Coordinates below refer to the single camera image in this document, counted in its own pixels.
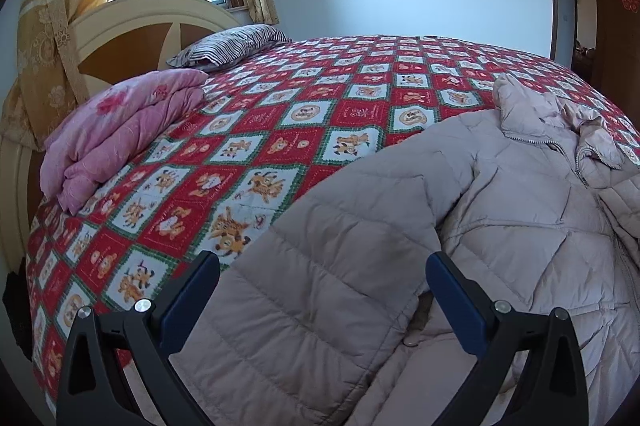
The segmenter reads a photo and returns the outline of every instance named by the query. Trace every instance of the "pink folded blanket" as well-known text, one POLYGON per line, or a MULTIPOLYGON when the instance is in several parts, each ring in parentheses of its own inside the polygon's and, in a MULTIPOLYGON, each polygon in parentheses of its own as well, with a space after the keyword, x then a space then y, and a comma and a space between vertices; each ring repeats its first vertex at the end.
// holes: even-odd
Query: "pink folded blanket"
POLYGON ((47 138, 40 188, 75 215, 108 181, 176 119, 204 100, 207 74, 153 71, 90 99, 47 138))

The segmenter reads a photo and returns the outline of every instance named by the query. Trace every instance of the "red and white patchwork quilt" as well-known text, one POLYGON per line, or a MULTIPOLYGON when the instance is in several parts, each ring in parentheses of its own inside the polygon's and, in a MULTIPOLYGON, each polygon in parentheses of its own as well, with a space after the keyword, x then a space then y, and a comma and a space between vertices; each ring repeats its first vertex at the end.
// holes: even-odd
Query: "red and white patchwork quilt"
POLYGON ((602 113, 640 164, 630 121, 571 71, 538 56, 449 38, 367 36, 284 45, 206 86, 208 104, 172 125, 77 217, 38 209, 27 273, 34 371, 54 409, 76 311, 153 298, 203 249, 223 268, 338 168, 428 125, 493 107, 510 72, 602 113))

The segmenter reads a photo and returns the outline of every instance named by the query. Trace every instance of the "cream wooden headboard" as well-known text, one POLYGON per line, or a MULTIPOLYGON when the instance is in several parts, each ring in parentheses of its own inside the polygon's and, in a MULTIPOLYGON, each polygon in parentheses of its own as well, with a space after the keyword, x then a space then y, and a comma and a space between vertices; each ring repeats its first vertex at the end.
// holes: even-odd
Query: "cream wooden headboard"
MULTIPOLYGON (((70 26, 80 72, 94 96, 110 85, 152 70, 207 34, 238 22, 206 0, 114 0, 70 26)), ((0 252, 17 271, 31 220, 42 199, 43 155, 0 140, 0 252)))

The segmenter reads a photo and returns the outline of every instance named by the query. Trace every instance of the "pillow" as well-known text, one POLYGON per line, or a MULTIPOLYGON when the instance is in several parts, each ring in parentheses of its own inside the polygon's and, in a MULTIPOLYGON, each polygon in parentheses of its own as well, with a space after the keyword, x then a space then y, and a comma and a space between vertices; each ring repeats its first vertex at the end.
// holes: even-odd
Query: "pillow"
POLYGON ((214 72, 233 67, 257 52, 269 50, 291 39, 282 31, 265 24, 226 29, 205 36, 166 62, 171 67, 188 67, 214 72))

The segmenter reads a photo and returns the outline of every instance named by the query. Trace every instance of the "down jacket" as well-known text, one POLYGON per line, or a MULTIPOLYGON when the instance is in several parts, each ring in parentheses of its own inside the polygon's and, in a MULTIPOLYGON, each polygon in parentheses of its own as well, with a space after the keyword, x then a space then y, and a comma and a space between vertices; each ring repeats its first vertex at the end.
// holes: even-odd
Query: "down jacket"
POLYGON ((638 168, 595 111, 513 77, 494 99, 332 175, 224 273, 171 357, 216 426, 431 424, 476 361, 428 292, 437 250, 516 310, 569 310, 610 418, 640 372, 638 168))

